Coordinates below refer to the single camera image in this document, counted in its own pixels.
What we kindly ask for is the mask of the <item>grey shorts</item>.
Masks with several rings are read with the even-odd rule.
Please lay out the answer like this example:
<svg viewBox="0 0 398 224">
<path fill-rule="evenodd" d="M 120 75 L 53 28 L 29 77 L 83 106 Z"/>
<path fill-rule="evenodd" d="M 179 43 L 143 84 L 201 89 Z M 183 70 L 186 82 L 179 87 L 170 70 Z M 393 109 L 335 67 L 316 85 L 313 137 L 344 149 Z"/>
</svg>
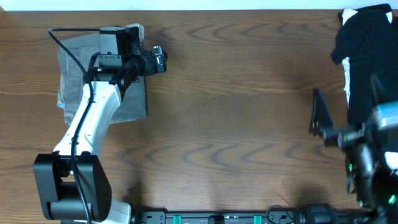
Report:
<svg viewBox="0 0 398 224">
<path fill-rule="evenodd" d="M 99 34 L 88 34 L 66 39 L 62 44 L 80 61 L 84 69 L 88 69 L 91 56 L 100 50 Z M 83 73 L 70 56 L 60 49 L 58 62 L 61 70 L 60 89 L 64 92 L 67 102 L 64 109 L 64 120 L 70 125 L 80 105 L 83 94 Z M 145 119 L 146 110 L 146 86 L 145 78 L 139 77 L 131 83 L 126 90 L 120 107 L 115 111 L 110 123 L 123 123 Z"/>
</svg>

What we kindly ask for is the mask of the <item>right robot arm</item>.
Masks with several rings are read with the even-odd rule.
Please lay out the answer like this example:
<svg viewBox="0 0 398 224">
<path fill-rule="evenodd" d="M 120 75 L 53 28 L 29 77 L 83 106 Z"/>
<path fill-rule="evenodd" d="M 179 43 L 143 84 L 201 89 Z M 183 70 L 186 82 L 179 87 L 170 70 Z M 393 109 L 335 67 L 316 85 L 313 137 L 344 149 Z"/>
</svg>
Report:
<svg viewBox="0 0 398 224">
<path fill-rule="evenodd" d="M 310 208 L 300 223 L 397 223 L 397 102 L 374 94 L 365 121 L 336 128 L 320 89 L 313 91 L 309 133 L 345 154 L 346 189 L 360 210 Z"/>
</svg>

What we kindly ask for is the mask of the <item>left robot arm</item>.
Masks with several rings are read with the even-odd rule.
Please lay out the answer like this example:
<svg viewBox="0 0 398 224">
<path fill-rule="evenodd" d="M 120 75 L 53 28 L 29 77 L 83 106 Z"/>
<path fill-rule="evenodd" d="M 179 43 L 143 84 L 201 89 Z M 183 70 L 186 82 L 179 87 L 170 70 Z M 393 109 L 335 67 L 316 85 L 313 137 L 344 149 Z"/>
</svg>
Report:
<svg viewBox="0 0 398 224">
<path fill-rule="evenodd" d="M 132 207 L 112 196 L 100 162 L 111 118 L 138 77 L 164 73 L 162 47 L 122 55 L 95 53 L 85 70 L 83 96 L 73 121 L 50 154 L 38 154 L 34 175 L 44 217 L 72 223 L 130 223 Z"/>
</svg>

